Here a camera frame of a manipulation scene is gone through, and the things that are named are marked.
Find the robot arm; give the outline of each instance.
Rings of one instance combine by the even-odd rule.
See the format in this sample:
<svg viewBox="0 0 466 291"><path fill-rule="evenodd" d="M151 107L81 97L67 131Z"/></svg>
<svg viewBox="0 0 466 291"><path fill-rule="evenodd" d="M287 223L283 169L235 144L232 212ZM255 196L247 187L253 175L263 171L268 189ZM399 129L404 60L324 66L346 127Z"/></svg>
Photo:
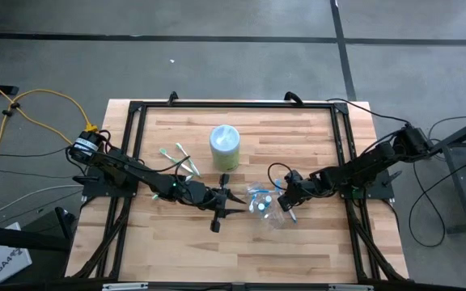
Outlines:
<svg viewBox="0 0 466 291"><path fill-rule="evenodd" d="M227 183L227 175L222 175L220 188L209 188L201 182L186 181L184 175L160 174L160 171L150 169L136 159L122 153L116 147L111 146L111 149L104 153L102 150L104 141L105 137L98 133L83 132L75 144L69 148L70 157L84 165L101 170L104 173L104 182L113 187L126 188L130 183L139 181L147 184L152 192L162 200L178 201L183 205L194 206L200 210L215 211L210 227L213 232L220 230L219 218L243 212L243 210L238 209L226 209L228 199L245 204L224 187ZM75 181L82 184L90 183L95 179L98 178L74 178Z"/></svg>
<svg viewBox="0 0 466 291"><path fill-rule="evenodd" d="M430 152L433 145L422 130L409 124L391 138L395 138L393 143L383 141L346 164L315 171L307 179L292 170L285 176L287 189L278 197L278 203L289 211L314 197L330 197L342 189L365 188L375 181L378 173L396 162L415 162L435 154Z"/></svg>

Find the gray floor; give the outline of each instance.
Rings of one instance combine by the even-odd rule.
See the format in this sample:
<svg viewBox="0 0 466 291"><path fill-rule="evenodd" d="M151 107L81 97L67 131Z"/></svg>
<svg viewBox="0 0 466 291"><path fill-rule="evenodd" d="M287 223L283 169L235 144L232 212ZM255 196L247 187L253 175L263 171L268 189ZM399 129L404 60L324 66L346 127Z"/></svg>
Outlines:
<svg viewBox="0 0 466 291"><path fill-rule="evenodd" d="M347 37L466 39L466 1L338 0ZM328 0L0 0L0 30L196 36L335 36ZM376 112L400 116L427 130L435 121L466 115L466 47L350 45L347 48L358 100ZM0 83L21 91L49 88L75 97L91 121L101 124L111 98L280 99L293 91L304 99L345 98L336 44L228 44L0 40ZM23 109L75 139L84 123L76 108L48 95L29 96ZM7 101L0 97L0 112ZM374 119L379 136L397 129L392 120ZM466 120L441 124L445 137ZM63 140L13 116L0 153L32 154L60 149ZM47 158L0 158L0 168L48 175L76 173L62 154ZM407 215L421 193L412 167L395 180L401 238L412 279L466 286L466 234L448 236L430 249L407 231ZM447 167L436 160L417 169L429 186ZM39 188L72 184L0 174L0 207ZM1 213L0 220L41 205L74 189L48 192ZM450 180L432 191L449 226L464 221ZM78 213L79 196L60 206ZM440 224L426 201L413 213L417 236L436 241ZM40 214L18 217L26 224Z"/></svg>

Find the butcher block tabletop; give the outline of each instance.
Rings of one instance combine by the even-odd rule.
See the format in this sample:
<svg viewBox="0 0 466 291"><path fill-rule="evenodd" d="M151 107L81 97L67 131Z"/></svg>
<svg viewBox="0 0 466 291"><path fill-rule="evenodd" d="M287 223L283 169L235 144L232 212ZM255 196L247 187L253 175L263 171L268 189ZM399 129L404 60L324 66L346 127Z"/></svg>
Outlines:
<svg viewBox="0 0 466 291"><path fill-rule="evenodd" d="M102 129L112 134L114 146L121 146L129 101L109 100ZM367 102L357 102L357 105L369 108ZM370 113L350 105L349 116L356 149L361 153L375 141L373 121ZM344 141L341 116L338 118ZM152 169L168 167L171 162L159 149L164 148L172 157L181 159L184 155L176 148L179 142L201 172L202 178L196 180L217 187L221 173L213 166L209 136L221 124L233 125L240 133L240 165L230 173L227 186L245 201L248 201L245 189L251 182L260 181L267 188L273 188L267 177L267 167L273 162L283 162L303 176L323 167L337 166L330 112L324 109L149 108L140 158ZM137 121L132 129L129 155L132 155L136 128ZM187 172L180 169L180 174ZM271 170L274 179L282 179L285 174L283 167ZM120 280L357 281L345 205L338 195L312 199L293 208L297 223L286 213L286 223L277 230L270 229L249 211L232 214L221 220L218 234L210 231L213 212L153 200L152 196L148 186L140 183L129 215ZM67 276L75 274L101 242L109 201L106 197L96 198L80 213ZM227 208L247 210L248 207L229 200ZM392 266L407 277L392 211L380 200L369 200L368 212L376 245ZM115 243L110 247L110 254L114 254L114 249ZM361 250L366 273L370 274L366 248ZM106 274L112 266L112 257L108 257Z"/></svg>

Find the sticker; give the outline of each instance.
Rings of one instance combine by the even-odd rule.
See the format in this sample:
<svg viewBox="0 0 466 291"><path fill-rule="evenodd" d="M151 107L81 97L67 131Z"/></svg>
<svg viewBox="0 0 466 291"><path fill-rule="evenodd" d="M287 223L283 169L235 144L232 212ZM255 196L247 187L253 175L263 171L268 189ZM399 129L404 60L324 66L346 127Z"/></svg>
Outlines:
<svg viewBox="0 0 466 291"><path fill-rule="evenodd" d="M87 150L94 150L94 151L97 151L98 150L98 146L96 146L94 143L90 142L90 141L87 141L83 138L77 138L76 141L74 141L74 148L76 149L81 149L81 151L88 155L88 156L92 156L93 153L92 152L88 152Z"/></svg>

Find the black wire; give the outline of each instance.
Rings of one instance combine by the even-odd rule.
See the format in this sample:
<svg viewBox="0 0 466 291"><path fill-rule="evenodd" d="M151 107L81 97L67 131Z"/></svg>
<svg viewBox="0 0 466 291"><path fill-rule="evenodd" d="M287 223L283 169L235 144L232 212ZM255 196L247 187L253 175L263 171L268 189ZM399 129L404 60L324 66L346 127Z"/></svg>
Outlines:
<svg viewBox="0 0 466 291"><path fill-rule="evenodd" d="M176 176L176 181L177 181L177 183L178 183L182 188L185 188L186 191L188 191L188 193L190 194L190 200L191 200L190 203L191 203L192 205L195 205L195 203L193 202L193 195L192 195L192 192L190 191L190 189L188 189L187 187L185 187L185 186L183 185L183 183L181 182L181 180L179 180L179 176L177 175L177 172L179 171L179 168L181 167L181 165L183 164L183 162L186 161L186 160L189 159L189 158L190 158L190 156L186 156L186 157L184 157L182 160L180 160L180 161L176 164L177 166L176 166L176 171L174 172L174 175Z"/></svg>
<svg viewBox="0 0 466 291"><path fill-rule="evenodd" d="M276 187L276 188L278 188L278 189L280 189L280 190L283 190L283 191L287 191L286 188L282 188L282 187L276 185L276 184L274 183L273 179L271 178L271 168L272 168L273 166L276 166L276 165L287 168L287 170L289 170L289 172L290 172L290 179L291 179L291 180L292 180L292 177L293 177L294 174L292 173L292 170L289 168L289 166L287 166L286 164L281 163L281 162L273 162L272 164L270 164L270 165L267 167L267 176L269 177L269 182L271 182L271 184L274 185L274 187Z"/></svg>
<svg viewBox="0 0 466 291"><path fill-rule="evenodd" d="M449 173L448 175L444 176L443 178L441 178L440 180L438 180L438 182L434 183L431 187L427 188L426 190L423 190L422 189L422 194L414 201L413 203L413 206L411 206L411 209L409 210L409 232L411 233L411 235L413 236L414 240L417 242L417 243L420 243L422 246L424 247L437 247L439 244L434 244L434 245L424 245L423 243L421 242L418 242L418 240L415 238L414 234L413 234L413 231L411 230L411 217L412 217L412 213L413 213L413 209L414 207L417 205L418 201L425 195L427 198L429 198L429 196L427 196L427 192L430 191L432 188L436 187L438 184L440 184L441 182L443 182L445 179L451 177L452 175L454 175L457 171L463 169L466 167L466 164L464 164L463 166L455 169L454 171L452 171L451 173ZM445 237L445 226L443 227L443 238Z"/></svg>
<svg viewBox="0 0 466 291"><path fill-rule="evenodd" d="M43 208L43 207L45 207L45 206L48 206L48 205L50 205L50 204L53 204L53 203L55 203L55 202L57 202L57 201L59 201L59 200L62 200L62 199L71 197L71 196L73 196L73 195L77 195L77 194L79 194L81 191L82 191L82 190L78 190L78 191L76 191L76 192L73 192L73 193L71 193L71 194L68 194L68 195L66 195L66 196L63 196L63 197L61 197L61 198L57 198L56 200L52 200L52 201L50 201L50 202L48 202L48 203L45 203L45 204L43 204L43 205L41 205L41 206L37 206L37 207L35 207L34 209L30 209L30 210L27 210L27 211L25 211L25 212L19 213L19 214L17 214L17 215L14 215L13 217L8 217L7 219L0 221L0 224L3 223L3 222L9 221L10 219L14 219L14 218L19 217L19 216L21 216L21 215L24 215L24 214L26 214L26 213L30 213L30 212L32 212L32 211L34 211L34 210L37 210L37 209Z"/></svg>
<svg viewBox="0 0 466 291"><path fill-rule="evenodd" d="M420 197L418 197L418 199L414 202L413 204L413 207L411 207L411 210L409 211L409 233L411 234L411 236L413 237L413 239L415 240L415 242L417 242L418 244L420 244L421 246L423 247L437 247L439 245L441 245L443 243L443 240L445 239L445 234L446 234L446 231L445 231L445 221L443 220L442 218L442 214L440 214L440 212L438 211L438 209L436 208L436 206L434 205L434 202L430 199L429 195L427 195L427 192L426 190L424 189L424 187L422 186L422 183L420 182L420 178L418 178L418 173L417 173L417 164L414 162L413 163L413 172L414 172L414 176L415 178L417 179L417 182L418 182L418 186L420 186L420 189L422 190L422 194L420 195ZM434 211L436 212L436 215L438 215L440 221L442 222L442 237L438 240L437 243L434 243L434 244L425 244L423 242L420 242L417 237L414 235L413 233L413 229L411 228L411 216L412 216L412 213L413 213L413 208L414 206L417 204L417 202L420 200L420 198L422 196L426 196L427 200L429 201L429 203L433 206L433 209Z"/></svg>
<svg viewBox="0 0 466 291"><path fill-rule="evenodd" d="M396 210L395 208L393 207L393 205L386 199L382 199L382 202L384 202L385 204L387 204L389 206L389 208L393 211L393 214L395 214L395 220L396 220L396 228L398 229L398 232L400 233L400 223L398 221L398 214L396 213Z"/></svg>
<svg viewBox="0 0 466 291"><path fill-rule="evenodd" d="M61 177L61 176L40 175L40 174L23 173L23 172L18 172L18 171L5 171L5 170L0 170L0 172L1 173L8 173L8 174L16 174L16 175L30 175L30 176L50 178L50 179L68 179L68 178L73 178L73 176L74 176L74 175L69 175L69 176L66 176L66 177Z"/></svg>
<svg viewBox="0 0 466 291"><path fill-rule="evenodd" d="M430 141L441 142L438 138L431 138ZM439 157L437 154L435 154L433 158L436 158L439 161L445 162L445 158Z"/></svg>
<svg viewBox="0 0 466 291"><path fill-rule="evenodd" d="M405 122L406 124L411 124L409 121L404 120L404 119L401 119L401 118L398 118L398 117L385 116L385 115L382 115L382 114L379 114L379 113L372 112L372 111L370 111L370 110L368 110L368 109L366 109L366 108L363 108L363 107L361 107L361 106L358 106L357 104L351 103L350 101L345 100L345 99L341 99L341 98L331 98L331 99L328 99L327 101L332 101L332 100L339 100L339 101L347 102L348 104L351 104L352 106L355 106L356 108L362 109L362 110L364 110L365 112L369 112L369 113L373 114L374 116L378 116L378 117L382 117L382 118L388 118L388 119L393 119L393 120Z"/></svg>
<svg viewBox="0 0 466 291"><path fill-rule="evenodd" d="M77 150L80 150L80 151L85 151L85 152L88 152L88 153L93 153L93 154L99 154L99 155L103 155L107 158L110 158L110 159L113 159L115 161L118 161L118 162L121 162L121 163L124 163L125 165L129 166L129 167L133 167L134 169L138 169L140 171L148 171L148 172L154 172L154 173L159 173L159 172L162 172L162 171L167 171L167 170L170 170L172 169L173 167L177 167L178 165L182 164L183 161L186 160L186 158L183 158L182 160L180 160L179 162L169 166L169 167L166 167L164 169L160 169L160 170L152 170L152 169L145 169L144 167L138 167L132 163L129 163L129 162L124 162L122 160L120 160L119 158L115 158L113 157L112 155L108 155L106 153L102 153L102 152L98 152L98 151L95 151L95 150L88 150L88 149L81 149L81 148L77 148Z"/></svg>
<svg viewBox="0 0 466 291"><path fill-rule="evenodd" d="M361 154L365 154L369 149L371 149L373 146L375 146L376 144L380 143L381 141L385 140L386 138L388 137L391 137L391 139L393 139L395 137L395 135L399 132L400 130L396 130L392 133L388 133L386 134L385 136L379 138L378 140L374 141L371 145L369 145Z"/></svg>
<svg viewBox="0 0 466 291"><path fill-rule="evenodd" d="M82 169L82 167L81 167L80 165L78 165L76 162L71 161L70 156L68 155L68 150L70 150L70 147L66 147L66 150L65 150L66 160L67 160L70 164L72 164L72 165L74 165L75 167L77 167L77 168L80 170L80 172L82 173L82 176L85 177L85 176L86 176L86 172L85 172L84 169Z"/></svg>
<svg viewBox="0 0 466 291"><path fill-rule="evenodd" d="M60 150L55 150L53 152L50 152L50 153L46 153L46 154L0 154L0 157L15 157L15 158L34 158L34 157L44 157L44 156L47 156L47 155L50 155L50 154L56 154L58 152L61 152L65 149L69 148L68 147L63 147L61 148Z"/></svg>
<svg viewBox="0 0 466 291"><path fill-rule="evenodd" d="M102 129L100 130L98 133L106 133L108 135L107 138L104 138L105 140L105 153L108 154L109 153L109 147L112 148L112 144L111 144L111 133L107 130L107 129Z"/></svg>
<svg viewBox="0 0 466 291"><path fill-rule="evenodd" d="M433 124L433 126L430 127L429 133L427 133L427 138L430 139L430 135L431 135L431 133L433 132L433 129L434 129L434 127L435 127L436 125L441 124L441 123L444 122L444 121L456 120L456 119L463 119L463 118L466 118L466 116L449 117L449 118L446 118L446 119L442 119L442 120L440 120L440 121L437 121L436 123Z"/></svg>
<svg viewBox="0 0 466 291"><path fill-rule="evenodd" d="M107 129L102 129L98 133L106 133L107 136L107 141L111 141L111 133Z"/></svg>
<svg viewBox="0 0 466 291"><path fill-rule="evenodd" d="M441 124L441 123L444 122L444 121L448 121L448 120L457 120L457 119L463 119L463 118L466 118L466 116L449 117L449 118L445 118L445 119L442 119L442 120L439 120L439 121L435 122L435 123L430 127L429 132L427 133L427 139L429 139L430 141L437 141L437 142L440 142L440 140L439 140L438 138L430 138L430 135L432 134L434 127L435 127L436 125L438 125L438 124ZM436 158L436 159L439 160L439 161L445 162L445 158L439 157L438 155L433 156L433 158Z"/></svg>

